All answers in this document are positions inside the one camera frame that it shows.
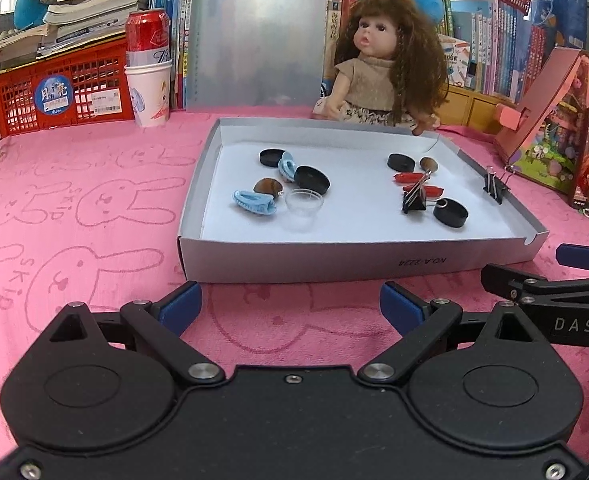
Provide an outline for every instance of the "doll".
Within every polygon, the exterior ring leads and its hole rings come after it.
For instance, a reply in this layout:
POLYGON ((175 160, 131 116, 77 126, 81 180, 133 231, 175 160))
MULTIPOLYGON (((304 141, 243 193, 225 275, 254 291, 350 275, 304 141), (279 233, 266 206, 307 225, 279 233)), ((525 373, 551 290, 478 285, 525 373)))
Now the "doll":
POLYGON ((358 0, 337 41, 331 95, 315 113, 351 123, 435 127, 447 62, 430 18, 412 0, 358 0))

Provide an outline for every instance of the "black round lid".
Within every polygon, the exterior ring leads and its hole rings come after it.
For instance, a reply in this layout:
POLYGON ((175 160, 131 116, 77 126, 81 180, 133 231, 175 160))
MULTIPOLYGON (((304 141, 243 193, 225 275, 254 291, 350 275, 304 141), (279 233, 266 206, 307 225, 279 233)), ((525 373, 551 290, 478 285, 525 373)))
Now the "black round lid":
POLYGON ((402 153, 391 153, 388 157, 388 168, 399 173, 412 173, 415 168, 415 160, 402 153))
POLYGON ((277 148, 268 148, 258 154, 258 161, 268 168, 276 168, 279 165, 281 156, 285 150, 279 150, 277 148))
POLYGON ((442 224, 459 228, 468 218, 468 209, 450 198, 440 198, 435 203, 434 215, 442 224))
POLYGON ((316 191, 320 195, 326 194, 331 186, 331 181, 321 171, 310 166, 297 166, 294 172, 294 182, 303 189, 316 191))

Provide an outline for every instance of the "doll's hand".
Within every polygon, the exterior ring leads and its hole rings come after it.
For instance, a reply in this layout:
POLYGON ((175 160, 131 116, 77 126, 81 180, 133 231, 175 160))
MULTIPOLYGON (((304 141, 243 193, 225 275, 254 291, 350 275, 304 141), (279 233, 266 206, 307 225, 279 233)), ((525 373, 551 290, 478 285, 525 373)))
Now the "doll's hand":
POLYGON ((415 112, 411 114, 417 126, 412 130, 412 134, 415 136, 421 135, 426 130, 434 130, 441 126, 441 121, 434 114, 424 114, 415 112))
POLYGON ((338 121, 341 115, 341 107, 345 103, 346 102, 343 100, 338 101, 336 99, 333 99, 331 95, 330 97, 328 97, 328 99, 326 100, 326 104, 323 107, 323 114, 329 119, 338 121))

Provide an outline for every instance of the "red soda can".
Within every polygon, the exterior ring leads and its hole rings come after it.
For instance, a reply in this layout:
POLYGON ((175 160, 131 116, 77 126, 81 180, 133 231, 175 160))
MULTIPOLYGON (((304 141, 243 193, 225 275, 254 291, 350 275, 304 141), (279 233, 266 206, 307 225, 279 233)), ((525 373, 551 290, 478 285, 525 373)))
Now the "red soda can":
POLYGON ((126 22, 126 65, 170 60, 170 19, 163 9, 131 12, 126 22))

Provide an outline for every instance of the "blue gripper pad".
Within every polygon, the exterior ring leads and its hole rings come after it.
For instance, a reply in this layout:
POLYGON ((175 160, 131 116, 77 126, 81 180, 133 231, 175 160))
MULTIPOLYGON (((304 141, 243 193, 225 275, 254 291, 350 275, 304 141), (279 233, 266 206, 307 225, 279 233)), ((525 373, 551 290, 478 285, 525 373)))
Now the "blue gripper pad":
POLYGON ((155 316, 174 335, 181 336, 201 312, 203 295, 197 282, 188 282, 154 304, 155 316))
POLYGON ((379 293, 379 309, 383 317, 401 336, 411 332, 426 320, 417 301, 420 300, 414 300, 410 293, 406 296, 387 283, 383 284, 379 293))
POLYGON ((565 267, 589 270, 589 247, 561 244, 557 247, 556 259, 557 263, 565 267))

